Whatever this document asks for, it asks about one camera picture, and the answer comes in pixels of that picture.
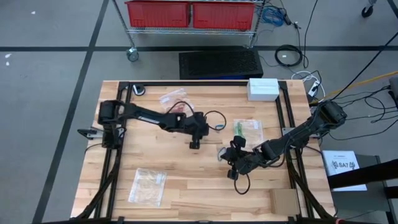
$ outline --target black device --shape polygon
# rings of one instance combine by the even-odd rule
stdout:
[[[256,50],[179,53],[180,79],[249,79],[263,75]]]
[[[279,157],[292,147],[302,148],[308,144],[312,134],[324,135],[331,129],[344,124],[347,114],[333,101],[325,101],[318,105],[314,114],[303,124],[279,139],[272,139],[261,143],[252,149],[252,152],[241,150],[245,147],[246,140],[235,136],[230,142],[230,147],[221,155],[228,161],[231,169],[228,177],[236,180],[238,174],[246,175],[257,167],[269,167],[279,160]]]
[[[168,132],[189,134],[192,136],[190,149],[199,149],[200,140],[209,134],[209,125],[203,112],[193,112],[187,117],[185,113],[158,113],[134,103],[123,103],[119,100],[106,100],[99,106],[98,124],[104,127],[102,147],[116,149],[121,145],[118,125],[127,119],[139,119],[156,124]]]

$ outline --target white box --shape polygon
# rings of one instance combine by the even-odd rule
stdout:
[[[279,96],[276,78],[250,78],[248,81],[249,101],[274,101]]]

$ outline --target yellow cable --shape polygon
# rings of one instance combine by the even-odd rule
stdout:
[[[390,76],[397,75],[397,74],[398,74],[398,71],[390,72],[390,73],[387,73],[387,74],[384,74],[384,75],[379,75],[378,77],[370,78],[370,79],[368,79],[368,80],[364,80],[364,81],[361,81],[361,82],[359,82],[359,83],[351,84],[351,85],[347,88],[347,90],[350,89],[350,88],[354,88],[354,87],[357,87],[357,86],[361,86],[361,85],[365,85],[365,84],[367,84],[367,83],[374,82],[374,81],[376,81],[376,80],[378,80],[378,79],[380,79],[380,78],[386,78],[386,77],[390,77]],[[339,93],[341,90],[342,90],[342,89],[333,91],[333,92],[327,94],[323,99],[326,99],[326,98],[328,98],[328,97],[330,97],[330,96],[333,96],[333,95]]]

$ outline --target gray floor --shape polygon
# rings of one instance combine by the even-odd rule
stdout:
[[[303,44],[312,6],[315,0],[284,0],[293,21],[302,27]],[[95,0],[3,0],[0,1],[1,47],[87,47],[100,13],[102,1]],[[320,1],[308,32],[308,46],[378,46],[384,45],[398,28],[398,18],[387,1],[379,0],[374,14],[360,16],[365,0]],[[262,24],[259,30],[272,29]],[[244,45],[247,37],[138,35],[139,47]],[[96,46],[129,45],[111,3],[108,4]],[[264,31],[256,45],[279,46],[298,44],[292,27]],[[398,39],[391,45],[398,45]],[[75,90],[86,49],[77,52],[0,52],[0,102],[3,105],[0,127],[2,156],[0,157],[0,223],[30,223],[34,216],[44,182],[64,125]],[[307,70],[322,73],[326,92],[344,87],[373,57],[372,51],[309,51]],[[94,52],[68,133],[62,160],[44,215],[44,221],[66,220],[75,196],[86,140],[76,130],[87,128],[93,120],[96,100],[103,80],[176,80],[179,52],[140,52],[140,59],[128,62],[123,51]],[[275,65],[274,52],[259,52]],[[380,54],[360,80],[397,70],[397,51]],[[263,64],[264,77],[290,78],[292,72],[282,67]],[[348,90],[345,94],[377,90],[387,85],[381,80]],[[377,95],[386,106],[392,106],[387,93]],[[351,117],[380,113],[363,102],[345,108]],[[348,121],[333,131],[336,138],[375,133],[385,129],[394,119],[370,124],[370,120]],[[326,137],[323,149],[354,150],[358,154],[379,155],[382,161],[396,159],[395,133],[398,126],[377,136],[335,141]],[[340,210],[339,217],[348,218],[359,211]],[[386,223],[384,214],[370,213],[358,219]]]

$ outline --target small plastic bag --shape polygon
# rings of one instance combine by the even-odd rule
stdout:
[[[188,99],[188,94],[185,92],[185,89],[183,89],[183,88],[181,88],[179,90],[175,90],[175,91],[168,93],[164,96],[161,96],[159,98],[159,101],[160,101],[160,104],[163,106],[163,108],[166,111],[168,111],[174,104],[176,104],[179,101],[187,102],[193,109],[193,104]],[[192,115],[191,109],[185,103],[179,103],[179,104],[175,105],[170,112],[185,113],[185,114],[187,114],[187,116]]]
[[[128,201],[159,207],[162,201],[166,176],[166,172],[138,168]]]
[[[234,135],[246,139],[246,149],[264,142],[261,121],[253,119],[234,119]]]

